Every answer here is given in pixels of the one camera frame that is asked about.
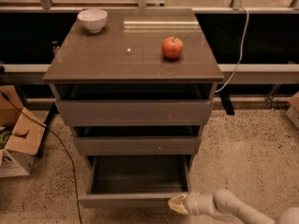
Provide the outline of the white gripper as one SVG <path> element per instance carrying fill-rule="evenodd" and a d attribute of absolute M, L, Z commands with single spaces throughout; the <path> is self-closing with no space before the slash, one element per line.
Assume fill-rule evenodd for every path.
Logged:
<path fill-rule="evenodd" d="M 169 207 L 173 211 L 185 216 L 201 216 L 202 198 L 203 195 L 200 193 L 179 194 L 169 200 Z"/>

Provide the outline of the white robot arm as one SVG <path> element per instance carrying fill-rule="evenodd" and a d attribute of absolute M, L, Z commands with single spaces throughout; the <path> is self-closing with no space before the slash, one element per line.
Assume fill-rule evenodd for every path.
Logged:
<path fill-rule="evenodd" d="M 207 215 L 223 222 L 238 218 L 244 224 L 299 224 L 298 207 L 287 208 L 276 219 L 272 219 L 240 201 L 228 189 L 218 189 L 213 194 L 179 194 L 171 198 L 168 205 L 182 215 Z"/>

